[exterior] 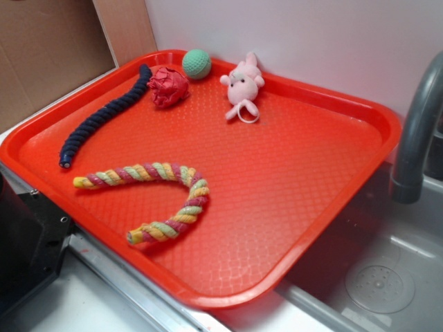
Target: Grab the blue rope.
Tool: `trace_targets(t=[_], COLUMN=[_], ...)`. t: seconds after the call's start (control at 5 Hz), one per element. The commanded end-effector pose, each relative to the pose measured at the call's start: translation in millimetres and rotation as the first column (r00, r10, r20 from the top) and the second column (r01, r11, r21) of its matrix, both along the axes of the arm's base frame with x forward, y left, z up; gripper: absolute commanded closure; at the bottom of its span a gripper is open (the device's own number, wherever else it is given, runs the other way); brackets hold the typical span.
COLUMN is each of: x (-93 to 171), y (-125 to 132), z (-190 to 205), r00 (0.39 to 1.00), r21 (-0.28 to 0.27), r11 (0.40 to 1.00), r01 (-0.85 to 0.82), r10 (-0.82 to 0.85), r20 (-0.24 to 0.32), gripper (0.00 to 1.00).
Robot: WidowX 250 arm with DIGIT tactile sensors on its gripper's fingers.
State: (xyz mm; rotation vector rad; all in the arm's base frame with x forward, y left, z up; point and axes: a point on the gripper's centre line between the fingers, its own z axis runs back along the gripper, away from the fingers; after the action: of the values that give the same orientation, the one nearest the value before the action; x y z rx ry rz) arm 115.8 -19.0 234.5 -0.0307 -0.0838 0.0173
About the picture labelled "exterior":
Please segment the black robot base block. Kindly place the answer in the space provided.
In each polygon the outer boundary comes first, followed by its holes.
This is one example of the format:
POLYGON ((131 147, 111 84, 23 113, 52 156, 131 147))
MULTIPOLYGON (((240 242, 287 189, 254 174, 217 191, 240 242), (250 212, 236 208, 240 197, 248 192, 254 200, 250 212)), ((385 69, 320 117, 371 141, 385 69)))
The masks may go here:
POLYGON ((18 194, 1 176, 1 318, 60 275, 73 222, 43 194, 18 194))

